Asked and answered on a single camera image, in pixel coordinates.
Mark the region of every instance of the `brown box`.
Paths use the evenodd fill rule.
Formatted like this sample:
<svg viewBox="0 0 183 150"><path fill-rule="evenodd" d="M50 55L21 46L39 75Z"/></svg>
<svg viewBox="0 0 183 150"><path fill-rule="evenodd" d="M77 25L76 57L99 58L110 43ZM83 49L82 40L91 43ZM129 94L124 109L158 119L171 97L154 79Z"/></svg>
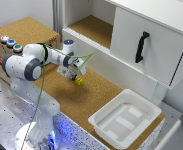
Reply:
<svg viewBox="0 0 183 150"><path fill-rule="evenodd" d="M8 35L10 39L16 40L17 44L21 44L23 47L27 44L46 43L60 49L60 35L31 17L0 27L0 38L3 35ZM6 76L1 66L1 62L7 54L22 55L22 53L14 53L13 49L0 43L0 77L11 83L11 79Z"/></svg>

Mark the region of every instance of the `cabinet shelf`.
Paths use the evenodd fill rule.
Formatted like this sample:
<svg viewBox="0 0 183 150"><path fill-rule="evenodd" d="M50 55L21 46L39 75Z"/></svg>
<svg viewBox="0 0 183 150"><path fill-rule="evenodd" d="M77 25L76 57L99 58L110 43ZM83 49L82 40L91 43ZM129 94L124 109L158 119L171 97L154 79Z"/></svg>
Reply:
<svg viewBox="0 0 183 150"><path fill-rule="evenodd" d="M113 25L90 15L68 27L110 49Z"/></svg>

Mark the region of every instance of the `white plastic bin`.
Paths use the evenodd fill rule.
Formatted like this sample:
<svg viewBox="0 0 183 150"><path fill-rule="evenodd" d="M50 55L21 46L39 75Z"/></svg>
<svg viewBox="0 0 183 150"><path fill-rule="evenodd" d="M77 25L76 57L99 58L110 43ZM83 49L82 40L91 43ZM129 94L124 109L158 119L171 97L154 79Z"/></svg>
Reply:
<svg viewBox="0 0 183 150"><path fill-rule="evenodd" d="M124 90L88 121L116 149L127 149L160 115L161 109L131 90Z"/></svg>

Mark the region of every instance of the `black handle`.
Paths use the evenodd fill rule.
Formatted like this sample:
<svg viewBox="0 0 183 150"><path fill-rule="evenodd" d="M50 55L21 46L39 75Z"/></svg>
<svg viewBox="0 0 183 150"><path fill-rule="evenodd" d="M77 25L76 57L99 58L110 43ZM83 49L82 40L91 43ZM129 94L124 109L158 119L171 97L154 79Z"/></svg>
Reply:
<svg viewBox="0 0 183 150"><path fill-rule="evenodd" d="M144 46L144 40L150 36L149 33L143 32L143 36L140 38L139 44L138 44L138 49L137 49L137 54L135 56L135 63L139 63L140 61L143 60L143 57L141 56L142 54L142 49Z"/></svg>

